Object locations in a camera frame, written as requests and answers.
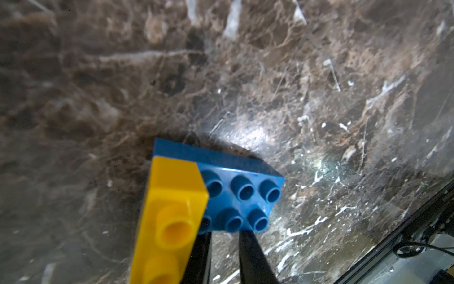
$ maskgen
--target brown marble countertop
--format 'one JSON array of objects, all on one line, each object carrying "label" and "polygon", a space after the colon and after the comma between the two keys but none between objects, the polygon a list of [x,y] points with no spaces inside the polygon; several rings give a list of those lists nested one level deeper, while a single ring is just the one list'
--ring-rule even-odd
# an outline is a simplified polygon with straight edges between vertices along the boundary
[{"label": "brown marble countertop", "polygon": [[[452,0],[6,1],[0,274],[126,283],[156,137],[286,178],[257,236],[332,283],[454,170]],[[213,234],[213,284],[239,283]]]}]

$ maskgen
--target black wire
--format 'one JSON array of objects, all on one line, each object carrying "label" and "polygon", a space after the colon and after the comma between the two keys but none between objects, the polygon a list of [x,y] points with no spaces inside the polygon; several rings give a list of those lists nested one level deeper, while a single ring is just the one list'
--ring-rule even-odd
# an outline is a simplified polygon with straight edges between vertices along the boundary
[{"label": "black wire", "polygon": [[409,256],[405,256],[405,253],[404,254],[398,254],[397,252],[400,249],[402,249],[402,248],[414,247],[414,246],[424,247],[424,248],[428,248],[428,249],[436,249],[436,250],[439,250],[441,252],[444,252],[445,254],[449,254],[450,256],[454,257],[454,253],[452,253],[452,252],[450,252],[448,250],[445,250],[444,248],[439,248],[439,247],[431,245],[431,244],[424,244],[424,243],[418,243],[418,242],[407,242],[407,243],[397,244],[397,245],[395,245],[393,247],[393,251],[394,251],[395,255],[397,255],[397,257],[405,259],[405,258],[412,257],[412,256],[415,256],[415,255],[414,254],[410,254]]}]

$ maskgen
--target blue lego brick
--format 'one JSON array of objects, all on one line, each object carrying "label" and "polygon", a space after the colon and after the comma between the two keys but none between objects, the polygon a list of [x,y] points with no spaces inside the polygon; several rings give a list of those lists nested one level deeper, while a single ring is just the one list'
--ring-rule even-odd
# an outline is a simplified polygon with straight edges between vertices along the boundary
[{"label": "blue lego brick", "polygon": [[162,139],[156,139],[153,155],[197,163],[210,195],[199,234],[268,227],[284,177],[265,162]]}]

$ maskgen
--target yellow lego brick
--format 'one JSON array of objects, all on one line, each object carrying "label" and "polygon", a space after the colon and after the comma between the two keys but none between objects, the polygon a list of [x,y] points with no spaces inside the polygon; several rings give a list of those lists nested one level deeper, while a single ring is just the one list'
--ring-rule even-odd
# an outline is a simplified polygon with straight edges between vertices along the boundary
[{"label": "yellow lego brick", "polygon": [[153,158],[130,284],[180,283],[207,202],[196,163]]}]

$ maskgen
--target cable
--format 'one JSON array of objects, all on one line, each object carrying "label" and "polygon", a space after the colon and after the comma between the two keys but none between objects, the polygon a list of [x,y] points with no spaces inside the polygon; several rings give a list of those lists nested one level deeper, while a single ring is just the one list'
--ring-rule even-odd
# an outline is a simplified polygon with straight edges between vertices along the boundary
[{"label": "cable", "polygon": [[439,248],[437,246],[434,246],[434,245],[431,245],[431,244],[424,244],[424,243],[418,243],[418,242],[407,242],[407,243],[400,243],[400,244],[397,244],[393,247],[393,252],[395,253],[395,255],[398,257],[398,258],[401,258],[401,259],[406,259],[406,258],[409,258],[409,257],[413,257],[413,256],[416,256],[419,254],[418,253],[404,253],[404,254],[398,254],[397,252],[402,249],[402,248],[405,248],[405,247],[413,247],[413,246],[418,246],[418,247],[424,247],[424,248],[428,248],[428,249],[436,249],[438,251],[441,251],[441,252],[444,252],[445,254],[449,254],[450,256],[453,256],[454,257],[454,253],[448,251],[448,250],[445,250],[444,248]]}]

